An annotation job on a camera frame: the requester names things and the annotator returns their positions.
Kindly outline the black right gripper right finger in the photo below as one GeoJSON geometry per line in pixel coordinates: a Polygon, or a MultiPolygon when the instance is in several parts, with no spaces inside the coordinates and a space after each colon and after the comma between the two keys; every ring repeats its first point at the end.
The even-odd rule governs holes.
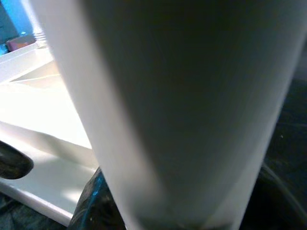
{"type": "Polygon", "coordinates": [[[268,165],[256,180],[242,230],[305,230],[307,209],[268,165]]]}

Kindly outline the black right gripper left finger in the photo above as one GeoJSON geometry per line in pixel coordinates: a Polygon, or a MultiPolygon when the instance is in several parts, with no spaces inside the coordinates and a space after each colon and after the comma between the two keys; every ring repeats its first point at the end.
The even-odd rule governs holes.
{"type": "Polygon", "coordinates": [[[85,185],[69,223],[70,230],[125,230],[125,223],[98,168],[85,185]]]}

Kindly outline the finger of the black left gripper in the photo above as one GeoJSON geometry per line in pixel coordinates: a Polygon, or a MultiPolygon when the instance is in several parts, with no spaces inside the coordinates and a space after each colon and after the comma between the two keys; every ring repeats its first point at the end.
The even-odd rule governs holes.
{"type": "Polygon", "coordinates": [[[16,180],[25,177],[34,167],[31,158],[10,146],[0,142],[0,177],[16,180]]]}

